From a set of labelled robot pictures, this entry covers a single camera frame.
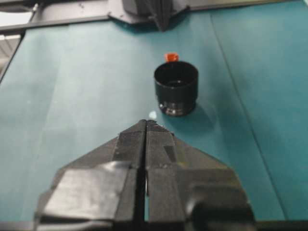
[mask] green fabric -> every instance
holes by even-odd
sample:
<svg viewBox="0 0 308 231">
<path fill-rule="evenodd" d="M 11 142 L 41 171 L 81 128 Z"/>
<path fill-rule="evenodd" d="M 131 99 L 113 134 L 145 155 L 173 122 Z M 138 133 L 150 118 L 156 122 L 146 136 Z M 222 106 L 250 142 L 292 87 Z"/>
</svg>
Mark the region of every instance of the green fabric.
<svg viewBox="0 0 308 231">
<path fill-rule="evenodd" d="M 190 13 L 165 33 L 111 21 L 27 31 L 0 84 L 0 220 L 32 219 L 58 168 L 153 111 L 235 169 L 256 219 L 308 218 L 307 19 L 295 1 Z M 168 51 L 199 70 L 185 117 L 161 114 L 155 98 Z"/>
</svg>

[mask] black cylindrical container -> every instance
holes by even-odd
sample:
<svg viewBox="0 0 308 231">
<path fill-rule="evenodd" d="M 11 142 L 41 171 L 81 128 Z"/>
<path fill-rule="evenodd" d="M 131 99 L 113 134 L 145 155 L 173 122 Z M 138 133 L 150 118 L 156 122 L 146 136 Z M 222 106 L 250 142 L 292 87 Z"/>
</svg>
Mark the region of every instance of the black cylindrical container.
<svg viewBox="0 0 308 231">
<path fill-rule="evenodd" d="M 184 116 L 196 106 L 198 70 L 177 61 L 160 65 L 154 73 L 159 108 L 169 116 Z"/>
</svg>

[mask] teal table surface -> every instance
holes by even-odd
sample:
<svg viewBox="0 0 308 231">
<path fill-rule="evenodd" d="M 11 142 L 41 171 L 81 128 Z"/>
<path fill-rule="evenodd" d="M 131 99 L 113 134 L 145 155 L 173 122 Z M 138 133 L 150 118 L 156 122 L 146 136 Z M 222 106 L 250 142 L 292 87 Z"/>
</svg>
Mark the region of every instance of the teal table surface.
<svg viewBox="0 0 308 231">
<path fill-rule="evenodd" d="M 31 220 L 56 170 L 157 115 L 239 175 L 258 220 L 308 219 L 308 9 L 182 15 L 165 33 L 114 21 L 32 29 L 0 84 L 0 220 Z M 197 108 L 168 117 L 164 53 L 199 70 Z"/>
</svg>

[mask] teal cloth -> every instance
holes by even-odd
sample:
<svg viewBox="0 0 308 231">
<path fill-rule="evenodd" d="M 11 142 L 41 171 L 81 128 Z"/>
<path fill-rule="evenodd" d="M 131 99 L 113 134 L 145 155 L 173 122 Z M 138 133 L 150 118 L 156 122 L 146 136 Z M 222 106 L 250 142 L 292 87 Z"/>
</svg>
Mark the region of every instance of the teal cloth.
<svg viewBox="0 0 308 231">
<path fill-rule="evenodd" d="M 308 219 L 301 1 L 183 15 L 165 33 L 97 22 L 27 31 L 0 84 L 0 220 L 30 220 L 58 168 L 149 119 L 238 173 L 256 219 Z M 163 115 L 153 72 L 176 51 L 198 106 Z"/>
</svg>

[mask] small orange object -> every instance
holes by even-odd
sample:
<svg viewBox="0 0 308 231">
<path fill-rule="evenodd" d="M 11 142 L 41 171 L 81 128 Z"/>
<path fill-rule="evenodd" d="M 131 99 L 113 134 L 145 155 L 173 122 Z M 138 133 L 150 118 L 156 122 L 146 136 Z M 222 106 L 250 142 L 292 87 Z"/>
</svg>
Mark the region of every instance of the small orange object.
<svg viewBox="0 0 308 231">
<path fill-rule="evenodd" d="M 167 53 L 165 54 L 165 60 L 167 63 L 169 62 L 176 62 L 179 60 L 179 55 L 176 52 Z"/>
</svg>

